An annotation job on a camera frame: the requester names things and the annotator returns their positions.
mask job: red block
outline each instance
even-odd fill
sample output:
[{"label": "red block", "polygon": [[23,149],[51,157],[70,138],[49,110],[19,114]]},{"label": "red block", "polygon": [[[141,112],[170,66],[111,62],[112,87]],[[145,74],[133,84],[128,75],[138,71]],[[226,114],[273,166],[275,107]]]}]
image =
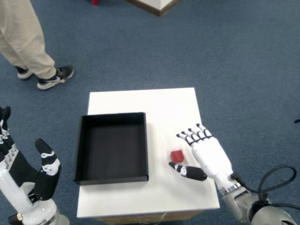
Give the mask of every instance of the red block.
[{"label": "red block", "polygon": [[181,163],[184,160],[183,153],[181,150],[171,151],[171,160],[174,163]]},{"label": "red block", "polygon": [[98,3],[99,3],[99,0],[92,0],[92,4],[93,4],[94,6],[98,5]]}]

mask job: black sneaker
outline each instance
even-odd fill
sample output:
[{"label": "black sneaker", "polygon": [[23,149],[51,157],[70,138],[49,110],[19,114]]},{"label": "black sneaker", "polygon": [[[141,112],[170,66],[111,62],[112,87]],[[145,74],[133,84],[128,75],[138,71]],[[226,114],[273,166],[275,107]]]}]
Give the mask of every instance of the black sneaker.
[{"label": "black sneaker", "polygon": [[54,87],[59,83],[68,81],[74,74],[74,69],[71,66],[56,68],[56,74],[50,79],[39,79],[37,87],[41,90],[46,90]]},{"label": "black sneaker", "polygon": [[33,75],[33,73],[29,71],[29,69],[22,69],[21,67],[15,67],[15,68],[18,70],[18,78],[22,80],[26,80],[31,75]]}]

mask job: black box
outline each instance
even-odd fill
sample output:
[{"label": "black box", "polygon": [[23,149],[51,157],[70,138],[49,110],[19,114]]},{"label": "black box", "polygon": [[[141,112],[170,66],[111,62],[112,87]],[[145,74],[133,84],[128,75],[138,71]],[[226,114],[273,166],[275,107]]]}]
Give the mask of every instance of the black box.
[{"label": "black box", "polygon": [[147,181],[146,114],[82,116],[75,160],[79,185]]}]

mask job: khaki pants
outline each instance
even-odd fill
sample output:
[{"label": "khaki pants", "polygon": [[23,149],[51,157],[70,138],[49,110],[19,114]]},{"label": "khaki pants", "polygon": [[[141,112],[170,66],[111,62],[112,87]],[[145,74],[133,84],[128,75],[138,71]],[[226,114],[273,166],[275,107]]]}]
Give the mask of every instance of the khaki pants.
[{"label": "khaki pants", "polygon": [[39,78],[56,73],[45,52],[45,40],[30,0],[0,0],[0,52],[14,66],[29,69]]}]

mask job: black cable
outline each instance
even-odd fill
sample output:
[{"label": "black cable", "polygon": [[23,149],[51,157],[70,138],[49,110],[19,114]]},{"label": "black cable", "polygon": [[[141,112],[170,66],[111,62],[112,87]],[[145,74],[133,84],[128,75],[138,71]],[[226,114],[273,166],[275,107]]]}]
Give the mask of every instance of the black cable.
[{"label": "black cable", "polygon": [[[293,171],[292,177],[290,179],[288,179],[287,181],[281,183],[281,184],[278,184],[278,185],[275,185],[275,186],[263,189],[263,185],[264,185],[265,181],[267,180],[267,178],[272,173],[274,173],[275,171],[283,169],[283,168],[291,169]],[[261,182],[259,184],[259,187],[258,187],[257,191],[248,188],[247,185],[245,184],[245,182],[241,179],[241,177],[237,173],[231,174],[230,177],[231,177],[231,179],[236,180],[237,182],[239,182],[244,188],[248,189],[249,191],[251,191],[253,193],[257,193],[259,201],[261,203],[264,203],[265,205],[274,206],[274,207],[289,207],[289,208],[300,210],[300,206],[298,206],[298,205],[289,204],[289,203],[269,203],[269,201],[267,200],[267,198],[268,198],[268,192],[269,191],[272,191],[272,190],[281,188],[281,187],[283,187],[285,185],[288,185],[289,183],[291,183],[296,178],[296,176],[297,176],[297,171],[296,171],[296,169],[294,167],[289,166],[289,165],[279,165],[279,166],[276,166],[276,167],[274,167],[273,169],[271,169],[269,172],[267,172],[264,175],[264,177],[262,178],[262,180],[261,180]]]}]

